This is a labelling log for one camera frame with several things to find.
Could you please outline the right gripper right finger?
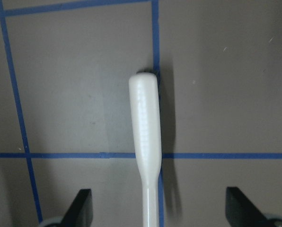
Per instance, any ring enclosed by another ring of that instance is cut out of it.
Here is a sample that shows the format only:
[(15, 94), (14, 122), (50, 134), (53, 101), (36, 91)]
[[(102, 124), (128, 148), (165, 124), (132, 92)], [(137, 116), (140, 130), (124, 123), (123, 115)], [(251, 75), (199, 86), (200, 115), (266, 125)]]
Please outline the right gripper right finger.
[(281, 218), (267, 218), (238, 187), (227, 187), (225, 216), (232, 227), (282, 227)]

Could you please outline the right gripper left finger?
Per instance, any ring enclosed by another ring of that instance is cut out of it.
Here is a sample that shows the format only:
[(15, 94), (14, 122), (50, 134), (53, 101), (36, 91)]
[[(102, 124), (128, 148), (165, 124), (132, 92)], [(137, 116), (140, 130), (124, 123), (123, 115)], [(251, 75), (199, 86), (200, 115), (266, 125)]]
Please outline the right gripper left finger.
[(90, 227), (93, 220), (92, 191), (81, 189), (62, 217), (42, 221), (40, 227)]

